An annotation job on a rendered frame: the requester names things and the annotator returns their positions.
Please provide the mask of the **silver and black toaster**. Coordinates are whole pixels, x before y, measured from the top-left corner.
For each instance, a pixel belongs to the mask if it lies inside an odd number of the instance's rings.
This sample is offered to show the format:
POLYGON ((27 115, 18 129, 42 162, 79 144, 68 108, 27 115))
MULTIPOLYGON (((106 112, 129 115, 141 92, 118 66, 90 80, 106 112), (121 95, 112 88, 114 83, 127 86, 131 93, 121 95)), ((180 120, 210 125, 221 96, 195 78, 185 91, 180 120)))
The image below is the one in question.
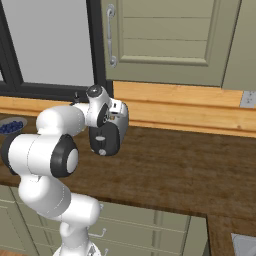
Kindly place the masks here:
POLYGON ((121 103, 120 118, 117 121, 109 119, 100 128, 89 128, 91 150, 101 156, 113 156, 118 153, 129 124, 127 105, 121 103))

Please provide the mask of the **grey bowl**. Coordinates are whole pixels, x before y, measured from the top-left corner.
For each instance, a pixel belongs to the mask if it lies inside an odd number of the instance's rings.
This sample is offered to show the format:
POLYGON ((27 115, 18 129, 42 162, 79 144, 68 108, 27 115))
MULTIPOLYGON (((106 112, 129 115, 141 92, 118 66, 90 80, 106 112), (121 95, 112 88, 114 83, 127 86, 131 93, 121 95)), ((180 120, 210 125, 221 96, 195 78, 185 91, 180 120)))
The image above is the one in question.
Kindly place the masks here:
POLYGON ((0 120, 0 134, 9 135, 13 133, 20 133, 27 125, 27 120, 22 117, 9 117, 0 120))

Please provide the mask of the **black framed window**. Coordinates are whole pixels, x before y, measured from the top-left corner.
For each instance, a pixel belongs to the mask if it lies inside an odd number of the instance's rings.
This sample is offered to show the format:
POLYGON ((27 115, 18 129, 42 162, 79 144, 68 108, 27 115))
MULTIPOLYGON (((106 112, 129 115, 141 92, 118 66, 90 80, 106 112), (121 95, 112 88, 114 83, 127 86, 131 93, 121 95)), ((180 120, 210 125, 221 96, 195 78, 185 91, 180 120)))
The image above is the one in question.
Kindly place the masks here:
POLYGON ((0 0, 0 96, 87 100, 106 78, 100 0, 0 0))

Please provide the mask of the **olive green cupboard door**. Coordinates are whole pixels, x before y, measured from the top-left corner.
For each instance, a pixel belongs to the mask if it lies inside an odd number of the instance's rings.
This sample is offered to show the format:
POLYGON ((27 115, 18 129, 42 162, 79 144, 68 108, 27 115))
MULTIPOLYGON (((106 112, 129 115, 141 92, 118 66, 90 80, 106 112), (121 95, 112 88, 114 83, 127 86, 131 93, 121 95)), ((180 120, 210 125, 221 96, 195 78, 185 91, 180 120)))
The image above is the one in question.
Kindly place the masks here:
POLYGON ((241 0, 101 0, 106 76, 115 81, 222 85, 241 0), (109 64, 106 8, 115 68, 109 64))
POLYGON ((222 88, 256 91, 256 0, 242 0, 222 88))

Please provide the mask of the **blueberries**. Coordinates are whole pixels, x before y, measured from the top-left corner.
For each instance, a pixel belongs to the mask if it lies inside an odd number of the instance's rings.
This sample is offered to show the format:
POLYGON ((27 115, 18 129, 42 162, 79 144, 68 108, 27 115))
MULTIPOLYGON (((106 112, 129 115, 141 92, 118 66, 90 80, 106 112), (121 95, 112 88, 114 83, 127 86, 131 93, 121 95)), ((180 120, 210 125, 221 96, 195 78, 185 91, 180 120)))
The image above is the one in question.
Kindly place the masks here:
POLYGON ((0 133, 1 134, 10 134, 17 132, 23 128, 23 122, 22 121, 12 121, 8 124, 3 124, 0 127, 0 133))

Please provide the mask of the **olive green drawer front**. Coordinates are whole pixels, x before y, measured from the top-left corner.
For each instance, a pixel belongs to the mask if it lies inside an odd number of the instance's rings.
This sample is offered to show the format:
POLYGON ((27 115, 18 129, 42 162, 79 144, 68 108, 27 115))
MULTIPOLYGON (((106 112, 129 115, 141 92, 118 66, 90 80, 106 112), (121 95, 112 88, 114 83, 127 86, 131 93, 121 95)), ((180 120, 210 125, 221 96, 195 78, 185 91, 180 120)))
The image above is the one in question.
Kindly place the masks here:
POLYGON ((102 218, 186 232, 191 217, 153 209, 102 202, 102 218))
MULTIPOLYGON (((90 237, 110 256, 182 256, 185 233, 180 231, 107 223, 104 237, 90 237)), ((100 234, 102 227, 89 233, 100 234)))

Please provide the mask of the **olive green cabinet door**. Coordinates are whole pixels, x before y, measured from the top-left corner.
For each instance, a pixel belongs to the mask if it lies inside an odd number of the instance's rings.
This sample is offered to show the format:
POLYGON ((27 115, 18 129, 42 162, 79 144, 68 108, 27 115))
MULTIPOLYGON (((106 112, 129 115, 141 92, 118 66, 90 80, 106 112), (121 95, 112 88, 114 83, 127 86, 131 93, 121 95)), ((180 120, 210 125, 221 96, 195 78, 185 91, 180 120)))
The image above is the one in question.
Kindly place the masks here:
POLYGON ((0 250, 39 256, 11 189, 0 185, 0 250))

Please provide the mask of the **olive green cabinet panel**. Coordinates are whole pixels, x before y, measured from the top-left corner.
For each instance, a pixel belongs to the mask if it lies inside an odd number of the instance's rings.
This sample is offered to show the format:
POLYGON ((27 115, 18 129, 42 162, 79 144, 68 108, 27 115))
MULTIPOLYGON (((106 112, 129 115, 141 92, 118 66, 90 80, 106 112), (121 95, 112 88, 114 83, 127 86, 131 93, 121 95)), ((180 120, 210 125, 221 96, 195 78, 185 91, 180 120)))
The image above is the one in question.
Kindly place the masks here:
POLYGON ((210 256, 205 218, 191 217, 183 256, 210 256))

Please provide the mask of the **grey sink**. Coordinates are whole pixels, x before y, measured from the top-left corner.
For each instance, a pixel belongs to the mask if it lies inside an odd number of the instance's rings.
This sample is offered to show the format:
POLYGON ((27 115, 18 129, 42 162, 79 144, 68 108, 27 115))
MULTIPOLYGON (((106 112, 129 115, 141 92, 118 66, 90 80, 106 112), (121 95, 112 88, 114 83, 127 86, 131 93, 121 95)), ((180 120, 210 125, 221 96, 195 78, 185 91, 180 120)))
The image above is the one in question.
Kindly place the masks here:
POLYGON ((256 256, 256 237, 231 234, 235 256, 256 256))

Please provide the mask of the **grey wall socket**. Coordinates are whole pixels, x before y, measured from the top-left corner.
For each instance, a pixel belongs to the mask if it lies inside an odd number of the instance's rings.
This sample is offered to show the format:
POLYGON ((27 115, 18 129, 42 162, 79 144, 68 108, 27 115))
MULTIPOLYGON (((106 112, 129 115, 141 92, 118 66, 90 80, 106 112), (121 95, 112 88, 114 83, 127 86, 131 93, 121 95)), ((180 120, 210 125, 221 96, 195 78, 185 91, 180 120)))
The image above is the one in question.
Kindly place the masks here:
POLYGON ((241 108, 253 108, 256 105, 256 91, 244 91, 240 101, 241 108))

